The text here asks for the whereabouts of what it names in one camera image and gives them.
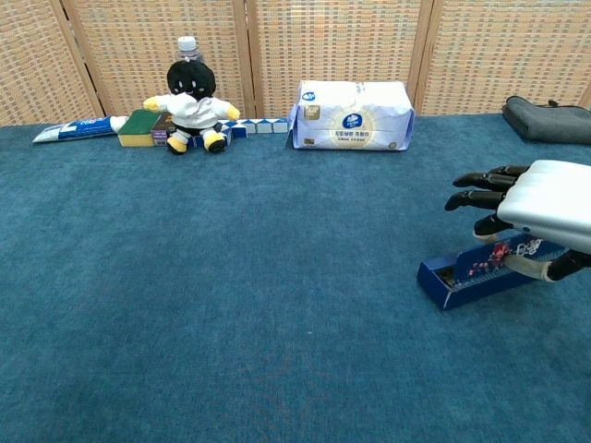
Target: toothpaste tube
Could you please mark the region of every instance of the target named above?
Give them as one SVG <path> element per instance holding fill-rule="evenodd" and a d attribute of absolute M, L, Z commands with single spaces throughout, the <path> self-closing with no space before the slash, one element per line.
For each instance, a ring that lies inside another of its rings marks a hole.
<path fill-rule="evenodd" d="M 33 143 L 117 134 L 129 117 L 101 117 L 46 127 Z"/>

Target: blue cardboard box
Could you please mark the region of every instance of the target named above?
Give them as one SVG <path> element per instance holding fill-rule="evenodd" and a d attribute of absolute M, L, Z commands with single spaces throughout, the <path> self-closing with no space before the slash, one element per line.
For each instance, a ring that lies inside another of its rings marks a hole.
<path fill-rule="evenodd" d="M 516 254 L 547 261 L 564 252 L 563 246 L 523 233 L 459 254 L 425 260 L 416 279 L 440 309 L 449 310 L 535 281 L 505 267 L 504 256 Z"/>

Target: teal carpet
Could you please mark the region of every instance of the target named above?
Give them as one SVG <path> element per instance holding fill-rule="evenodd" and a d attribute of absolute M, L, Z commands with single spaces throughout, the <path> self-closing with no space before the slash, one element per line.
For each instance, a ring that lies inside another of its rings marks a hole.
<path fill-rule="evenodd" d="M 0 128 L 0 441 L 591 441 L 591 270 L 449 312 L 416 283 L 475 244 L 453 178 L 591 148 L 500 115 L 401 153 L 40 129 Z"/>

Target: plush doll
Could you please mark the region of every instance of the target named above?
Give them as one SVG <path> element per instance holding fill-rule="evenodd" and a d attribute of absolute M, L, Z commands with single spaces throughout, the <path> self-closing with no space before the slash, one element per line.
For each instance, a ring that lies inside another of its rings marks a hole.
<path fill-rule="evenodd" d="M 223 151 L 227 140 L 216 125 L 219 120 L 236 121 L 240 112 L 230 102 L 213 97 L 215 76 L 211 69 L 197 60 L 182 60 L 170 66 L 166 79 L 171 93 L 150 97 L 143 106 L 173 116 L 175 132 L 166 140 L 168 149 L 184 154 L 189 139 L 202 136 L 207 151 Z"/>

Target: wicker panel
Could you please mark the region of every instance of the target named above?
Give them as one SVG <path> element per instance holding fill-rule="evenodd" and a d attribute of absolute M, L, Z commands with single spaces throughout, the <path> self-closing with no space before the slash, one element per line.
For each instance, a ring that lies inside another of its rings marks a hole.
<path fill-rule="evenodd" d="M 93 111 L 49 2 L 2 2 L 0 43 L 0 125 L 65 123 L 100 115 Z"/>
<path fill-rule="evenodd" d="M 588 1 L 445 0 L 421 113 L 498 113 L 511 95 L 577 104 L 590 34 Z"/>
<path fill-rule="evenodd" d="M 256 6 L 248 14 L 258 28 L 250 37 L 258 38 L 253 74 L 264 116 L 287 115 L 300 80 L 407 80 L 420 0 L 248 4 Z"/>
<path fill-rule="evenodd" d="M 129 114 L 155 94 L 168 93 L 166 72 L 176 41 L 193 35 L 216 76 L 215 95 L 244 110 L 232 0 L 65 0 L 83 33 L 89 64 L 105 108 Z"/>

